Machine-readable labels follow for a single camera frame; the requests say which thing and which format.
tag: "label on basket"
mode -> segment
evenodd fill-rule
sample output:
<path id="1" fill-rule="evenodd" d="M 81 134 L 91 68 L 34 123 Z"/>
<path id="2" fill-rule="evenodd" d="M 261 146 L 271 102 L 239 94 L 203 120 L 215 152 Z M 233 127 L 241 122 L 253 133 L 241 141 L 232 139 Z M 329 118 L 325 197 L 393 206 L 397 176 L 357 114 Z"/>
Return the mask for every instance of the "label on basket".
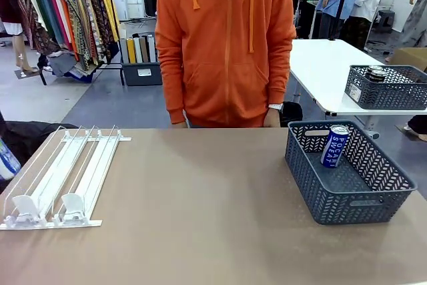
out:
<path id="1" fill-rule="evenodd" d="M 350 85 L 350 97 L 353 98 L 356 101 L 359 101 L 360 94 L 362 91 L 356 87 L 353 83 Z"/>
<path id="2" fill-rule="evenodd" d="M 140 77 L 151 76 L 151 69 L 150 68 L 138 69 L 138 76 Z"/>

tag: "gray plastic basket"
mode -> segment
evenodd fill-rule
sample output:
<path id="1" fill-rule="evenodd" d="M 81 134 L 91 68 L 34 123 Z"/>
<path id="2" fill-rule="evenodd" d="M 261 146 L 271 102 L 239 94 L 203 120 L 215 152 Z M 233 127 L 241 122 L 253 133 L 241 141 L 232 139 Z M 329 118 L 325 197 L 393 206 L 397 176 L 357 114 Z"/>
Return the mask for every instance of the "gray plastic basket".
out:
<path id="1" fill-rule="evenodd" d="M 346 94 L 364 109 L 423 110 L 427 108 L 427 75 L 411 66 L 381 66 L 384 83 L 366 77 L 369 66 L 350 66 Z"/>
<path id="2" fill-rule="evenodd" d="M 329 129 L 350 130 L 337 168 L 320 163 Z M 352 121 L 289 123 L 285 159 L 319 224 L 388 222 L 416 184 Z"/>

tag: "cardboard box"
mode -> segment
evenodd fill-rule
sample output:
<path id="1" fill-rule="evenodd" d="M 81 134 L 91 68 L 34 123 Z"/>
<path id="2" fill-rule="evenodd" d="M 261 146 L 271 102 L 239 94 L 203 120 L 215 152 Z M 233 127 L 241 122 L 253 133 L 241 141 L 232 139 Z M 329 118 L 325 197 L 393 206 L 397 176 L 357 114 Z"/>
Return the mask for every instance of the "cardboard box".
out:
<path id="1" fill-rule="evenodd" d="M 401 48 L 397 49 L 390 65 L 409 65 L 421 71 L 427 71 L 427 48 Z"/>

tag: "white rack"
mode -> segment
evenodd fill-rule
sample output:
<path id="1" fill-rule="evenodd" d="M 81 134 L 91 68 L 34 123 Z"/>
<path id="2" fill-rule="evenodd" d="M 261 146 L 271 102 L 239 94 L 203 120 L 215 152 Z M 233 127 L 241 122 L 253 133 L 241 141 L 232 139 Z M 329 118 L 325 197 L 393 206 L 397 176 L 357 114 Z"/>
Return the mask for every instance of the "white rack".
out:
<path id="1" fill-rule="evenodd" d="M 17 189 L 21 189 L 20 183 L 22 179 L 27 175 L 27 172 L 32 168 L 45 148 L 50 145 L 52 138 L 57 135 L 59 129 L 61 128 L 58 128 L 50 137 L 43 149 L 7 194 L 3 204 L 4 224 L 0 224 L 0 230 L 89 227 L 102 224 L 102 220 L 91 220 L 93 209 L 118 143 L 131 140 L 130 137 L 123 137 L 121 130 L 115 128 L 115 126 L 108 136 L 103 135 L 100 129 L 96 129 L 97 135 L 93 136 L 92 133 L 95 127 L 90 130 L 80 127 L 74 135 L 71 135 L 69 130 L 66 130 L 49 159 L 31 180 L 29 187 L 23 194 L 14 196 L 17 193 Z M 85 146 L 90 143 L 91 147 L 86 153 L 71 187 L 66 194 L 61 196 L 62 204 L 54 213 L 55 205 L 60 202 L 58 195 L 62 192 L 65 183 L 68 182 L 77 160 L 83 157 Z M 43 174 L 43 177 L 39 179 L 52 159 L 53 161 L 49 168 Z M 83 170 L 84 173 L 78 186 L 73 190 Z M 6 209 L 10 200 L 13 201 L 15 208 L 7 215 Z"/>

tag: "orange hoodie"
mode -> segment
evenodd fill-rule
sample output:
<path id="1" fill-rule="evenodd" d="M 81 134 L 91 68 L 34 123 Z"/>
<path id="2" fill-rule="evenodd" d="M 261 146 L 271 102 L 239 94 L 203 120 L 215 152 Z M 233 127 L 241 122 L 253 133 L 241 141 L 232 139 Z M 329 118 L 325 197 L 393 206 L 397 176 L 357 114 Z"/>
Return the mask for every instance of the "orange hoodie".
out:
<path id="1" fill-rule="evenodd" d="M 261 127 L 282 103 L 292 0 L 157 0 L 155 38 L 172 123 Z"/>

